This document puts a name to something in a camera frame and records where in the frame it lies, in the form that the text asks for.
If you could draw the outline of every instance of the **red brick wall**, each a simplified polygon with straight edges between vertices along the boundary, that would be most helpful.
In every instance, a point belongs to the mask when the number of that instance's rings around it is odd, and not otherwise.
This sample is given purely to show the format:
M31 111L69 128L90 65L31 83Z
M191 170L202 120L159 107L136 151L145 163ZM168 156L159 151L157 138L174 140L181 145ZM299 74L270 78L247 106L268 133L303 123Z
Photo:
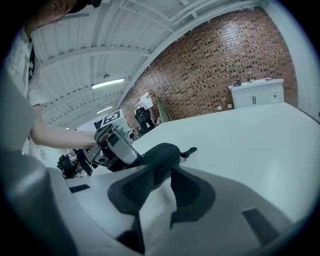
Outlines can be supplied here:
M148 90L162 98L171 117L228 110L228 89L237 79L283 78L284 100L297 106L297 82L287 45L262 8L234 11L203 23L172 43L139 77L120 108L130 125L137 100ZM154 103L151 116L159 116Z

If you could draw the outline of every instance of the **white ceiling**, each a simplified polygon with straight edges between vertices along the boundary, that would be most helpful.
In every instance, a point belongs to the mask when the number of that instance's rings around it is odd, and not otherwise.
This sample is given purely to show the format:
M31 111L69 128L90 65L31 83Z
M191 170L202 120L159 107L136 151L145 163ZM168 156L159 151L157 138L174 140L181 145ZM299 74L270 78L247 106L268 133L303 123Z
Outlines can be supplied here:
M42 110L44 120L74 129L103 108L115 111L141 73L184 33L257 5L258 0L102 0L99 8L88 6L39 28L31 36L41 61L42 93L50 101Z

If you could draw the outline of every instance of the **desk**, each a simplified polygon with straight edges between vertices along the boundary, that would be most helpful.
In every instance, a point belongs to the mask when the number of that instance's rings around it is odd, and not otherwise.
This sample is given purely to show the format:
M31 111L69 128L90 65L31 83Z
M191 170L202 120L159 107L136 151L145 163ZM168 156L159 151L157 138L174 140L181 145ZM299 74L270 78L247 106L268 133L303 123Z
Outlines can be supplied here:
M165 122L132 146L144 154L164 142L197 147L182 166L249 186L293 222L318 198L320 125L287 103Z
M110 171L107 167L104 167L102 165L98 165L98 167L93 169L92 171L92 176L104 175L104 174L113 174L113 172Z

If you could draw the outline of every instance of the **white t-shirt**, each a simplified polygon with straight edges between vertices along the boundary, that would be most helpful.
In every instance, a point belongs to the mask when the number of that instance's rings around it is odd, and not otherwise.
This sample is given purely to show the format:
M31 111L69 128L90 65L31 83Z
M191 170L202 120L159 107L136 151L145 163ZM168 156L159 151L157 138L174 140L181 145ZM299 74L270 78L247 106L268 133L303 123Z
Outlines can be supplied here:
M45 104L48 100L43 96L43 93L41 93L40 63L37 58L34 60L34 74L29 82L29 66L32 47L33 45L29 41L25 30L21 29L16 35L11 50L4 59L3 64L18 90L29 101L31 106L35 106L38 104ZM22 153L32 155L28 139L26 139L26 142L23 145Z

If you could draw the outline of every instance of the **fluorescent light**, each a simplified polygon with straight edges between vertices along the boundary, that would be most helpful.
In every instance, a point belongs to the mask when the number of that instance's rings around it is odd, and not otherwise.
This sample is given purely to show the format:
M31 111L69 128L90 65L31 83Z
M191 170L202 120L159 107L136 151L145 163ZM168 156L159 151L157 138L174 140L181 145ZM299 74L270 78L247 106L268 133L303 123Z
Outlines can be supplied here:
M101 112L103 112L103 111L105 111L105 110L109 110L109 109L111 109L111 108L112 108L112 106L109 106L109 107L107 107L107 108L105 108L105 109L102 109L102 110L98 111L97 114L99 114L99 113L101 113Z
M102 86L108 86L108 85L112 85L112 84L116 84L116 83L121 83L123 82L125 79L118 79L118 80L113 80L113 81L109 81L109 82L101 82L101 83L97 83L95 85L91 85L92 89L97 89L100 88Z

